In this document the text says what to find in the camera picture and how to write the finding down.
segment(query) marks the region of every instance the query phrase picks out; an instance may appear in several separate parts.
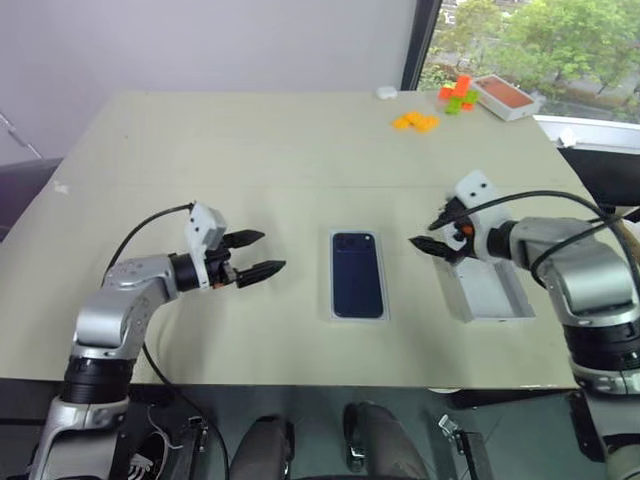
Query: beige table surface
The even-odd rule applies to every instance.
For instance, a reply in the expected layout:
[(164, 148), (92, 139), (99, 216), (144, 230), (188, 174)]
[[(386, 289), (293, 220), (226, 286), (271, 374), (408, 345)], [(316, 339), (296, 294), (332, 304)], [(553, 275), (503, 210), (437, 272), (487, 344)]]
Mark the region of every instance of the beige table surface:
[[(529, 118), (482, 108), (428, 134), (397, 131), (433, 96), (402, 93), (127, 93), (111, 100), (0, 244), (0, 377), (61, 379), (77, 312), (140, 220), (197, 199), (234, 229), (266, 238), (238, 267), (287, 266), (238, 290), (190, 292), (155, 315), (152, 354), (176, 382), (204, 384), (570, 387), (562, 330), (545, 291), (521, 272), (538, 318), (464, 324), (448, 309), (434, 262), (407, 239), (424, 232), (447, 190), (480, 168), (515, 193), (586, 194)], [(588, 217), (559, 199), (510, 205), (524, 215)], [(125, 256), (186, 251), (184, 213), (144, 229)], [(391, 320), (329, 315), (329, 230), (380, 235)], [(156, 382), (144, 359), (134, 381)]]

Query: blue smartphone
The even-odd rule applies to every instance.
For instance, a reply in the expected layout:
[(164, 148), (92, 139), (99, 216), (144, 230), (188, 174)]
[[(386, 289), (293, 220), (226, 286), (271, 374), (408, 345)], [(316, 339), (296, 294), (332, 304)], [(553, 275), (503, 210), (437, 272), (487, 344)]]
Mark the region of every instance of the blue smartphone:
[(371, 232), (336, 232), (331, 236), (331, 274), (336, 317), (383, 317), (382, 272)]

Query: black cable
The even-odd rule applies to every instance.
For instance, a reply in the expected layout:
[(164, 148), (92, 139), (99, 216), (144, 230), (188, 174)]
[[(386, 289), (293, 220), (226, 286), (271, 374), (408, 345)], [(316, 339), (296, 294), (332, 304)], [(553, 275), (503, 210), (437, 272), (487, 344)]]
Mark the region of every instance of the black cable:
[(629, 270), (631, 271), (631, 278), (633, 279), (633, 285), (638, 295), (640, 295), (640, 271), (638, 271), (638, 265), (633, 257), (633, 254), (631, 253), (631, 250), (629, 249), (629, 245), (624, 239), (624, 236), (622, 234), (622, 231), (620, 230), (620, 226), (618, 225), (618, 222), (608, 222), (610, 218), (615, 218), (615, 217), (612, 217), (611, 215), (607, 215), (600, 208), (598, 208), (597, 205), (589, 202), (588, 200), (585, 200), (584, 198), (578, 195), (574, 195), (573, 193), (561, 192), (557, 190), (532, 190), (529, 192), (516, 193), (514, 195), (506, 195), (504, 197), (496, 198), (495, 200), (490, 200), (476, 207), (468, 208), (466, 210), (456, 213), (455, 215), (451, 215), (446, 218), (439, 218), (438, 220), (433, 222), (431, 225), (429, 225), (428, 228), (430, 231), (437, 230), (439, 228), (444, 227), (445, 225), (448, 225), (449, 223), (455, 222), (456, 220), (460, 220), (461, 218), (464, 218), (464, 217), (468, 217), (469, 215), (480, 212), (487, 208), (495, 207), (496, 205), (500, 205), (506, 202), (511, 202), (513, 200), (520, 200), (523, 198), (531, 198), (531, 197), (564, 198), (564, 199), (579, 203), (580, 205), (588, 208), (593, 213), (595, 213), (598, 216), (598, 218), (604, 224), (606, 224), (609, 230), (611, 230), (611, 233), (613, 233), (614, 237), (616, 237), (616, 240), (620, 244), (620, 248), (622, 249), (622, 252), (624, 253), (624, 256), (627, 260), (627, 263), (629, 264)]
[(578, 195), (574, 195), (573, 193), (561, 192), (557, 190), (531, 190), (529, 192), (520, 192), (520, 193), (515, 193), (513, 195), (505, 195), (504, 197), (499, 197), (499, 198), (496, 198), (495, 200), (489, 200), (488, 202), (485, 202), (476, 207), (468, 208), (455, 215), (452, 215), (446, 218), (439, 218), (438, 220), (433, 222), (431, 225), (429, 225), (429, 230), (431, 231), (437, 230), (439, 228), (444, 227), (445, 225), (448, 225), (451, 222), (455, 222), (456, 220), (460, 220), (461, 218), (468, 217), (469, 215), (480, 212), (482, 210), (486, 210), (487, 208), (495, 207), (496, 205), (500, 205), (502, 203), (512, 202), (513, 200), (520, 200), (523, 198), (530, 198), (530, 197), (566, 198), (567, 200), (572, 200), (588, 208), (593, 213), (595, 213), (598, 216), (598, 218), (603, 222), (609, 217), (609, 215), (607, 215), (602, 210), (600, 210), (596, 205), (594, 205), (593, 203), (589, 202), (588, 200), (585, 200), (584, 198)]
[(605, 222), (602, 222), (600, 225), (596, 225), (595, 227), (591, 227), (583, 232), (573, 235), (567, 238), (566, 240), (563, 240), (562, 242), (555, 244), (553, 247), (545, 250), (540, 254), (538, 258), (535, 259), (535, 261), (529, 267), (529, 270), (531, 271), (531, 276), (538, 283), (538, 285), (542, 286), (543, 288), (546, 288), (546, 286), (544, 285), (544, 282), (538, 275), (538, 269), (540, 268), (540, 265), (542, 265), (542, 262), (547, 260), (554, 253), (557, 253), (558, 251), (562, 250), (563, 248), (566, 248), (569, 245), (573, 245), (574, 243), (579, 242), (584, 238), (590, 237), (591, 235), (594, 235), (597, 232), (604, 230), (605, 228), (609, 228), (612, 223), (615, 223), (618, 221), (620, 221), (620, 217), (611, 216)]
[(111, 257), (111, 260), (109, 260), (109, 264), (107, 265), (107, 269), (104, 272), (104, 276), (106, 276), (109, 269), (116, 264), (116, 262), (118, 261), (118, 258), (120, 258), (120, 255), (122, 254), (122, 251), (127, 246), (127, 244), (131, 241), (131, 239), (135, 236), (135, 234), (138, 233), (140, 230), (142, 230), (142, 228), (145, 225), (153, 222), (154, 220), (160, 217), (169, 215), (170, 213), (180, 212), (182, 210), (191, 210), (192, 208), (193, 208), (193, 203), (185, 203), (184, 205), (178, 205), (177, 207), (167, 208), (166, 210), (162, 210), (161, 212), (154, 213), (150, 217), (145, 218), (142, 222), (136, 225), (136, 227), (133, 230), (129, 232), (129, 235), (127, 235), (124, 238), (124, 240), (122, 241), (122, 243), (120, 244), (116, 252), (113, 254), (113, 257)]
[[(104, 272), (103, 282), (104, 282), (104, 277), (106, 277), (107, 275), (107, 272), (111, 267), (113, 267), (116, 264), (116, 262), (118, 261), (118, 258), (122, 254), (122, 251), (125, 249), (127, 244), (131, 241), (131, 239), (135, 236), (135, 234), (138, 233), (145, 225), (151, 223), (157, 218), (163, 217), (165, 215), (169, 215), (170, 213), (180, 212), (182, 210), (191, 210), (193, 208), (193, 205), (194, 205), (193, 203), (186, 203), (184, 205), (179, 205), (177, 207), (168, 208), (166, 210), (162, 210), (161, 212), (154, 213), (150, 217), (147, 217), (142, 222), (140, 222), (133, 230), (131, 230), (131, 232), (129, 232), (129, 234), (122, 241), (122, 243), (120, 244), (116, 252), (113, 254), (113, 257), (111, 257), (111, 260), (109, 261), (109, 265), (107, 266), (107, 269)], [(151, 354), (149, 353), (149, 349), (147, 348), (146, 342), (142, 344), (142, 352), (144, 353), (144, 356), (147, 359), (147, 362), (149, 362), (151, 369), (162, 381), (162, 383), (164, 383), (164, 385), (176, 397), (181, 398), (187, 405), (193, 408), (193, 410), (195, 410), (198, 413), (198, 415), (200, 415), (209, 424), (209, 426), (211, 427), (211, 430), (213, 431), (214, 436), (216, 437), (216, 439), (218, 440), (218, 443), (220, 444), (220, 450), (222, 451), (222, 460), (224, 465), (224, 479), (229, 480), (229, 452), (227, 450), (227, 445), (224, 442), (224, 438), (222, 437), (222, 433), (220, 433), (220, 429), (218, 429), (214, 421), (193, 400), (191, 400), (186, 394), (184, 394), (176, 385), (174, 385), (171, 382), (171, 380), (169, 380), (164, 375), (164, 373), (162, 373), (162, 371), (160, 370), (160, 367), (158, 367), (158, 365), (153, 360), (153, 358), (151, 358)]]

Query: green block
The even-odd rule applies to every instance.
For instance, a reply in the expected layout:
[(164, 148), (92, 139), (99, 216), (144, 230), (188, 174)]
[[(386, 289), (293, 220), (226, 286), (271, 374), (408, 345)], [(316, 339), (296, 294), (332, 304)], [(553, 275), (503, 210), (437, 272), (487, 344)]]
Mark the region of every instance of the green block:
[(451, 97), (449, 100), (449, 104), (447, 108), (445, 108), (444, 113), (448, 113), (450, 115), (457, 115), (460, 113), (462, 109), (462, 99), (459, 97)]
[(464, 103), (476, 103), (478, 101), (478, 97), (480, 94), (475, 90), (469, 90), (465, 95), (463, 102)]
[(444, 113), (448, 113), (449, 115), (457, 115), (460, 113), (460, 107), (456, 107), (455, 105), (449, 105), (444, 109)]

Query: white plastic box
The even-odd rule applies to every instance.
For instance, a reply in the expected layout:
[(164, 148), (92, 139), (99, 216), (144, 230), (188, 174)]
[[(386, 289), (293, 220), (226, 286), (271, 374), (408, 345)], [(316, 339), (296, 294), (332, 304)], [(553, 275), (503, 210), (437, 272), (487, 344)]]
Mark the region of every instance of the white plastic box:
[(476, 78), (471, 88), (480, 94), (478, 103), (504, 121), (528, 117), (540, 111), (538, 100), (497, 75)]

